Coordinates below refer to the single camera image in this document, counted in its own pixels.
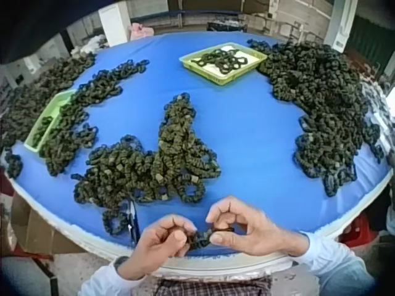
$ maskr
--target green plastic tray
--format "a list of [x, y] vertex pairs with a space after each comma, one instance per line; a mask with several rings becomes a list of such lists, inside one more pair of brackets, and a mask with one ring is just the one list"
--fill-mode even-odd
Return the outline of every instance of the green plastic tray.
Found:
[[[71, 89], [69, 91], [62, 91], [59, 94], [56, 94], [52, 100], [49, 102], [49, 104], [45, 107], [44, 111], [41, 113], [41, 115], [38, 117], [35, 125], [33, 125], [29, 135], [26, 138], [26, 141], [24, 143], [25, 147], [35, 153], [37, 153], [41, 146], [44, 144], [46, 138], [48, 137], [49, 131], [51, 128], [55, 127], [58, 122], [59, 122], [59, 112], [60, 112], [60, 107], [65, 105], [69, 100], [70, 97], [72, 96], [73, 93], [75, 93], [75, 89]], [[44, 133], [43, 137], [41, 138], [40, 142], [38, 143], [37, 147], [33, 147], [33, 137], [36, 134], [37, 129], [41, 125], [41, 121], [43, 117], [46, 116], [52, 116], [52, 122], [49, 124], [48, 129]]]
[[[198, 66], [196, 63], [191, 62], [191, 60], [197, 59], [197, 58], [201, 57], [203, 54], [207, 54], [209, 52], [212, 52], [214, 49], [222, 48], [224, 46], [232, 46], [233, 48], [239, 49], [240, 51], [243, 51], [246, 54], [249, 54], [250, 56], [258, 58], [258, 60], [249, 64], [249, 65], [246, 65], [245, 67], [241, 67], [238, 70], [234, 70], [225, 76], [218, 76], [215, 73], [207, 71], [206, 69]], [[217, 46], [212, 46], [212, 47], [203, 49], [201, 51], [196, 51], [192, 54], [184, 55], [183, 57], [180, 57], [180, 61], [183, 63], [185, 68], [190, 69], [191, 71], [202, 75], [203, 77], [207, 78], [208, 80], [213, 81], [214, 83], [217, 83], [219, 85], [224, 85], [224, 84], [227, 84], [228, 82], [231, 82], [232, 80], [235, 80], [237, 77], [240, 77], [241, 75], [247, 73], [248, 71], [251, 71], [252, 69], [256, 68], [266, 58], [267, 58], [267, 55], [265, 55], [259, 51], [255, 51], [251, 48], [242, 46], [240, 44], [229, 42], [229, 43], [223, 43], [223, 44], [220, 44]]]

